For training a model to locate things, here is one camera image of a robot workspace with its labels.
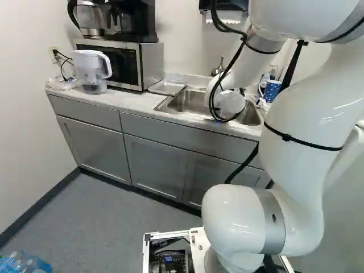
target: cabinet door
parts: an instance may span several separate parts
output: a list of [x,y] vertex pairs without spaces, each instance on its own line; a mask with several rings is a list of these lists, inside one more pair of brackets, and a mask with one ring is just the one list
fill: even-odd
[[[223,184],[226,178],[238,167],[239,164],[237,163],[191,152],[188,160],[183,202],[200,208],[205,192],[214,185]],[[246,167],[231,183],[265,188],[268,182],[269,177],[264,171]]]
[[121,133],[57,116],[80,167],[131,184]]
[[124,136],[132,184],[182,201],[187,152],[135,136]]

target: microwave door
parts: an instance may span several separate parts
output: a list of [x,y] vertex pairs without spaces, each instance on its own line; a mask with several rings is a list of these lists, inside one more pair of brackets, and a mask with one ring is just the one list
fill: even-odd
[[138,73],[139,52],[136,50],[82,44],[78,44],[77,49],[98,50],[109,57],[113,75],[107,81],[112,82],[111,85],[130,89],[141,87],[141,78]]

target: gray carpet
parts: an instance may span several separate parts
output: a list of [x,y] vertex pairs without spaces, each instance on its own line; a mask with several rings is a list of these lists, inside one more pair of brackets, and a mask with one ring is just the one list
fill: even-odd
[[201,219],[80,175],[0,252],[27,250],[54,272],[142,272],[145,232],[201,226]]

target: stainless steel sink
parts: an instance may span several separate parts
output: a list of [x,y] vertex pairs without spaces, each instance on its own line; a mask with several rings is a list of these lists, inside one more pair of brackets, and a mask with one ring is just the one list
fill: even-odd
[[[176,97],[168,97],[154,110],[170,114],[192,113],[203,118],[212,119],[209,108],[204,105],[204,92],[184,89]],[[236,121],[243,125],[258,126],[262,122],[251,101],[246,101],[246,106]]]

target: white countertop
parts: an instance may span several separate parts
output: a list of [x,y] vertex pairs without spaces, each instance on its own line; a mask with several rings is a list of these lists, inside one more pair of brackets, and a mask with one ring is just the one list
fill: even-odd
[[[118,110],[130,114],[141,115],[181,124],[184,126],[209,130],[217,133],[233,135],[235,137],[259,140],[262,133],[262,124],[259,126],[246,126],[236,121],[228,123],[220,123],[207,118],[202,118],[200,115],[191,113],[169,114],[153,109],[160,104],[166,96],[152,94],[149,92],[129,92],[108,89],[106,93],[99,95],[86,94],[80,89],[71,89],[67,91],[56,91],[47,88],[48,94],[58,97],[69,98],[75,101],[85,102],[92,105],[102,106],[113,110]],[[263,115],[258,111],[258,114],[263,120]]]

